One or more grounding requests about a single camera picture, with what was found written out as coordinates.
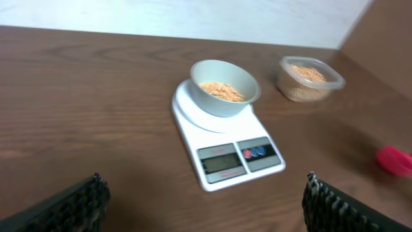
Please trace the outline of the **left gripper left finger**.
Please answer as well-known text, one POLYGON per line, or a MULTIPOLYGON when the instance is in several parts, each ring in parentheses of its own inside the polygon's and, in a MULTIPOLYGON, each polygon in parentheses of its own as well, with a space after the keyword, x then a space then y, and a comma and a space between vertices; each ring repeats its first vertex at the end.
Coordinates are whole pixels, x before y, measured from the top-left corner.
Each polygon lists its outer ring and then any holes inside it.
POLYGON ((100 232, 111 195, 98 174, 1 221, 2 232, 100 232))

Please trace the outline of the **red measuring scoop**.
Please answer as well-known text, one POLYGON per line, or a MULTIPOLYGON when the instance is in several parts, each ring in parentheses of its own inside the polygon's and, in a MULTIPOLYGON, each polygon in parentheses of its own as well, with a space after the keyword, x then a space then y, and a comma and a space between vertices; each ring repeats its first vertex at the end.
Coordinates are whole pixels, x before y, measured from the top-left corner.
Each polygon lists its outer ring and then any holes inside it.
POLYGON ((411 178, 411 153, 394 146, 383 146, 376 153, 379 166, 388 173, 404 178, 411 178))

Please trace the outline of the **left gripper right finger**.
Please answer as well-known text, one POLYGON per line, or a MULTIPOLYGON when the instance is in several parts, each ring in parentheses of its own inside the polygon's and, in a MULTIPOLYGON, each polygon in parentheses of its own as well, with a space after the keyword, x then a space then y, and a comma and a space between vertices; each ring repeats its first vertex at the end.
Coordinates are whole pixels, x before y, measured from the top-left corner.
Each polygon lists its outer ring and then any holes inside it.
POLYGON ((409 228, 341 190, 307 175, 302 208, 308 232, 409 232, 409 228))

